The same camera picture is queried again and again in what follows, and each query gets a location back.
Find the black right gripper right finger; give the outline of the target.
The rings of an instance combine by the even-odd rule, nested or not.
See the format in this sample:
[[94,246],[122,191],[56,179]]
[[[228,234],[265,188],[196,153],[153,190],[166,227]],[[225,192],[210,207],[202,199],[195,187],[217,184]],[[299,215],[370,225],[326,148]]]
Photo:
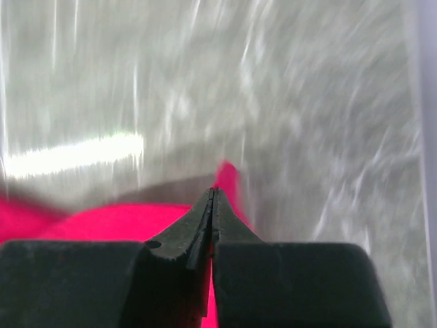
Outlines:
[[216,189],[212,261],[219,327],[391,327],[375,266],[351,243],[261,240]]

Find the red t shirt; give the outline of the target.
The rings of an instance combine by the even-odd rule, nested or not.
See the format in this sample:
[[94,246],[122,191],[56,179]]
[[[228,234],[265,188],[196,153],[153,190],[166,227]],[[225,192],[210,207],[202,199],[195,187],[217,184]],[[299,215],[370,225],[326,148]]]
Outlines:
[[[236,216],[246,224],[239,208],[239,182],[238,170],[231,163],[224,163],[218,170],[213,186],[206,191],[222,190]],[[145,242],[175,223],[195,204],[111,204],[75,215],[65,215],[24,199],[2,198],[1,246],[15,240]],[[208,308],[200,327],[219,327],[213,285],[213,256],[211,216],[211,244],[207,255],[210,261]]]

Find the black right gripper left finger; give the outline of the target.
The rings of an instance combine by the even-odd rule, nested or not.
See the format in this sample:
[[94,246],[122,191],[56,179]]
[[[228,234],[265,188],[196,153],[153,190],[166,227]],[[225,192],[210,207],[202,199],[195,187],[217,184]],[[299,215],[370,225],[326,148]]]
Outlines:
[[15,240],[1,246],[2,327],[200,327],[208,308],[206,191],[145,242]]

